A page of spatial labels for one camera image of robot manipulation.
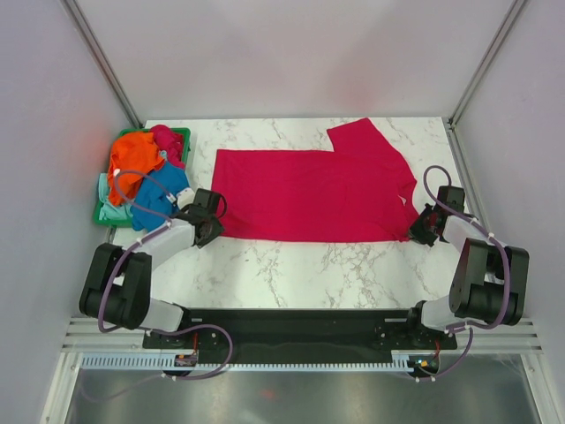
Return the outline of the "green plastic basket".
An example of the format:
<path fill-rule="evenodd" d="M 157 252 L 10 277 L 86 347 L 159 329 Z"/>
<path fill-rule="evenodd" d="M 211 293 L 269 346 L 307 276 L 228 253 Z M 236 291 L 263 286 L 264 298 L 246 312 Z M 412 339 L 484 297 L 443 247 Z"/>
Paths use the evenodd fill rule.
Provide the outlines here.
<path fill-rule="evenodd" d="M 110 148 L 109 171 L 113 172 L 122 163 L 148 170 L 149 165 L 160 167 L 170 163 L 179 169 L 186 169 L 190 152 L 191 131 L 185 127 L 170 128 L 155 125 L 150 129 L 125 129 L 119 133 Z M 112 199 L 112 184 L 107 172 L 98 178 L 98 201 L 94 209 L 94 222 L 100 225 L 131 227 L 130 206 L 121 202 L 115 205 Z"/>

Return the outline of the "orange t shirt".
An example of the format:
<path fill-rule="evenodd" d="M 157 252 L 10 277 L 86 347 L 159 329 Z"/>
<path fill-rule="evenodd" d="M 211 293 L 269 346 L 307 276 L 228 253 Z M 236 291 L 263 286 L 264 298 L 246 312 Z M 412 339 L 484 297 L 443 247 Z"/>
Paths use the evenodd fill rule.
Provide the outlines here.
<path fill-rule="evenodd" d="M 161 150 L 154 142 L 154 135 L 150 132 L 129 132 L 120 136 L 112 145 L 109 154 L 109 169 L 107 181 L 109 185 L 109 202 L 114 206 L 124 203 L 117 186 L 130 199 L 133 199 L 141 184 L 141 176 L 126 173 L 118 183 L 115 176 L 124 170 L 136 170 L 149 174 L 153 170 L 160 170 L 165 164 Z"/>

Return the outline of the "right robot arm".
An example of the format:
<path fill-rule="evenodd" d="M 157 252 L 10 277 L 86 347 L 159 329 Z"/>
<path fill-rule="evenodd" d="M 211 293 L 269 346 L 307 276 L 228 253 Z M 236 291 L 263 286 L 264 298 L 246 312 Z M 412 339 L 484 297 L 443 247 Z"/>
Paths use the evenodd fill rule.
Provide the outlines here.
<path fill-rule="evenodd" d="M 432 342 L 436 330 L 514 326 L 524 313 L 529 253 L 494 241 L 464 212 L 464 200 L 463 188 L 442 185 L 437 202 L 427 204 L 410 227 L 412 241 L 424 246 L 441 241 L 460 254 L 449 294 L 417 303 L 418 317 L 404 325 L 406 341 L 417 348 Z"/>

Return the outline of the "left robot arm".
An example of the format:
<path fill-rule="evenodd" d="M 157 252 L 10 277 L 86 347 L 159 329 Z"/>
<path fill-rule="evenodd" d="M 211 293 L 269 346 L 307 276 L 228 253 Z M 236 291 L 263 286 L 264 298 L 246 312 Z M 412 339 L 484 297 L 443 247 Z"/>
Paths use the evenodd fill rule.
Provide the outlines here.
<path fill-rule="evenodd" d="M 224 232 L 220 219 L 227 201 L 220 193 L 200 188 L 177 195 L 180 210 L 163 225 L 124 248 L 99 245 L 79 298 L 79 311 L 98 320 L 99 331 L 145 329 L 163 334 L 175 347 L 191 343 L 194 327 L 184 310 L 151 295 L 154 272 L 176 254 L 202 248 Z"/>

